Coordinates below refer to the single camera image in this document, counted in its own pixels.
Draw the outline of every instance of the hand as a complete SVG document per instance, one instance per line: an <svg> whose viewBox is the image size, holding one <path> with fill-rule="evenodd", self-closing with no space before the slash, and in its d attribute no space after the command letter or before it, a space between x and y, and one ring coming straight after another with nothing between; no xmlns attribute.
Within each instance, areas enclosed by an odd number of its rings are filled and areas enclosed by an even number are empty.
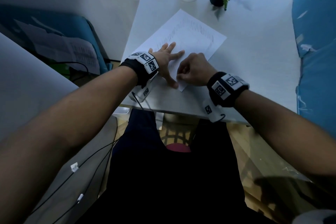
<svg viewBox="0 0 336 224"><path fill-rule="evenodd" d="M152 54L157 64L159 65L159 75L166 79L169 86L177 89L179 84L170 76L168 71L168 63L171 60L179 59L184 54L184 50L179 51L178 53L171 54L171 51L176 46L175 42L172 42L169 46L167 43L162 45L161 49L157 52L153 52L153 49L149 49L149 53Z"/></svg>
<svg viewBox="0 0 336 224"><path fill-rule="evenodd" d="M205 59L203 53L191 53L180 63L177 79L195 86L206 86L217 70Z"/></svg>

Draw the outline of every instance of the person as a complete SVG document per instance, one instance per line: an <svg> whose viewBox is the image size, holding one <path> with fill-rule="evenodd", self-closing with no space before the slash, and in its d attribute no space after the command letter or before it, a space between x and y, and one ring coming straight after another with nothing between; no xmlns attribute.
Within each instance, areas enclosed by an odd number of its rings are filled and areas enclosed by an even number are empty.
<svg viewBox="0 0 336 224"><path fill-rule="evenodd" d="M175 43L165 44L149 53L159 74L177 88L168 63L184 52L171 54L174 47ZM143 79L135 70L120 66L95 78L1 142L0 223L25 221L60 168L100 131ZM206 86L216 73L202 53L192 53L180 63L177 78ZM234 99L233 107L300 172L336 175L336 143L317 125L247 89ZM162 221L172 214L232 223L271 221L246 207L224 122L200 120L191 152L173 152L160 140L153 112L133 109L112 151L107 189L77 222L106 222L111 215Z"/></svg>

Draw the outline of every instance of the wristband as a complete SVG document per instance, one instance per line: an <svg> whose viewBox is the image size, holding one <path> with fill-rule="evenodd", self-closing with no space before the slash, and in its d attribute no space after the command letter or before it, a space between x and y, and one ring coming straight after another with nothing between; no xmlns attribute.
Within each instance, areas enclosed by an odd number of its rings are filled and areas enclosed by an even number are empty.
<svg viewBox="0 0 336 224"><path fill-rule="evenodd" d="M138 76L137 86L141 86L141 88L144 88L148 80L158 73L159 68L155 57L148 52L133 53L120 66L127 66L134 70Z"/></svg>
<svg viewBox="0 0 336 224"><path fill-rule="evenodd" d="M236 75L217 72L210 78L207 87L214 105L233 107L235 100L250 85Z"/></svg>

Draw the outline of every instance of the forearm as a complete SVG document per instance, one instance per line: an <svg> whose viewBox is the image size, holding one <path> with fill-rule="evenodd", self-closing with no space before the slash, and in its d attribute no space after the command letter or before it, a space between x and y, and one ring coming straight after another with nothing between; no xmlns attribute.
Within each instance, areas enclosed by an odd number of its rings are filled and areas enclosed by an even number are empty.
<svg viewBox="0 0 336 224"><path fill-rule="evenodd" d="M105 73L1 142L1 223L27 217L62 165L101 130L136 84L128 67Z"/></svg>
<svg viewBox="0 0 336 224"><path fill-rule="evenodd" d="M242 92L234 108L297 170L336 176L336 142L320 127L249 90Z"/></svg>

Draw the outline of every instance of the paper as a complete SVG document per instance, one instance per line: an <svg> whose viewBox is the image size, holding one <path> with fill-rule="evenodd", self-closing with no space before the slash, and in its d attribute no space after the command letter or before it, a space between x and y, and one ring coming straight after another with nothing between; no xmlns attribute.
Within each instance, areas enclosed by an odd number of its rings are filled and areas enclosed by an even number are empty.
<svg viewBox="0 0 336 224"><path fill-rule="evenodd" d="M86 65L90 73L100 74L99 63L92 44L76 37L65 37L48 33L43 28L15 20L34 44L38 54L57 62L79 62ZM85 66L76 63L68 65L76 70L86 71Z"/></svg>
<svg viewBox="0 0 336 224"><path fill-rule="evenodd" d="M176 42L176 47L172 53L185 50L185 54L180 59L172 60L168 65L170 76L176 80L177 69L181 61L188 57L190 53L202 52L205 58L209 60L225 39L226 36L185 11L179 10L134 52L147 52L149 48L153 48L153 51L156 52L163 44ZM180 91L183 91L186 86L187 83L179 81L178 89Z"/></svg>

